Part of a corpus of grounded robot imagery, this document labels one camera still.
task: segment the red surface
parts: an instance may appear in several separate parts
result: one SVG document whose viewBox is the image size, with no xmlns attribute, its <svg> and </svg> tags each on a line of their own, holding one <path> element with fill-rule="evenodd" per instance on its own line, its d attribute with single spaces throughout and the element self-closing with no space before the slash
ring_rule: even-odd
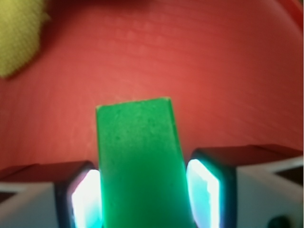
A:
<svg viewBox="0 0 304 228">
<path fill-rule="evenodd" d="M 303 32 L 303 5 L 299 0 L 277 0 Z"/>
<path fill-rule="evenodd" d="M 170 96 L 196 147 L 303 149 L 303 34 L 275 0 L 54 0 L 40 54 L 0 81 L 0 168 L 88 159 L 95 106 Z"/>
</svg>

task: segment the led light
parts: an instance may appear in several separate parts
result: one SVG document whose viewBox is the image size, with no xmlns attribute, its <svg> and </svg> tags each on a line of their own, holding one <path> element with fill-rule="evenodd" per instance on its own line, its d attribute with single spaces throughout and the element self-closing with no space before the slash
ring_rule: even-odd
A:
<svg viewBox="0 0 304 228">
<path fill-rule="evenodd" d="M 187 166 L 189 199 L 198 227 L 219 228 L 219 181 L 197 159 Z"/>
<path fill-rule="evenodd" d="M 102 227 L 100 173 L 90 170 L 72 193 L 76 228 Z"/>
</svg>

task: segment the green foam piece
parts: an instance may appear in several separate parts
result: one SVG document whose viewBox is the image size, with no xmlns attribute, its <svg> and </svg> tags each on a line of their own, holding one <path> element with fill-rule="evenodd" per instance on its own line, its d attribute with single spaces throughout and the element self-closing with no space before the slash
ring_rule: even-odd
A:
<svg viewBox="0 0 304 228">
<path fill-rule="evenodd" d="M 170 99 L 96 112 L 104 228 L 194 228 Z"/>
</svg>

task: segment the curved red surface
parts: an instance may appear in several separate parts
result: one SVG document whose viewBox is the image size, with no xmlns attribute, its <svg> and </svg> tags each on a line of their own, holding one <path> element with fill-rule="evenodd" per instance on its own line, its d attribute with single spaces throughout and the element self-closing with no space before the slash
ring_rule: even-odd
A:
<svg viewBox="0 0 304 228">
<path fill-rule="evenodd" d="M 275 0 L 53 1 L 40 54 L 0 81 L 0 168 L 89 159 L 95 106 L 172 98 L 198 146 L 303 149 L 303 34 Z"/>
</svg>

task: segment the yellow sponge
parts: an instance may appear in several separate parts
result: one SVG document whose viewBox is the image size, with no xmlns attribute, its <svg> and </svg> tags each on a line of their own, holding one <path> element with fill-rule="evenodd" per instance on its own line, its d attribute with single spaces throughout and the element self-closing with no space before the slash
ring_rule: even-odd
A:
<svg viewBox="0 0 304 228">
<path fill-rule="evenodd" d="M 45 0 L 0 0 L 0 76 L 8 77 L 39 50 L 40 28 L 48 18 Z"/>
</svg>

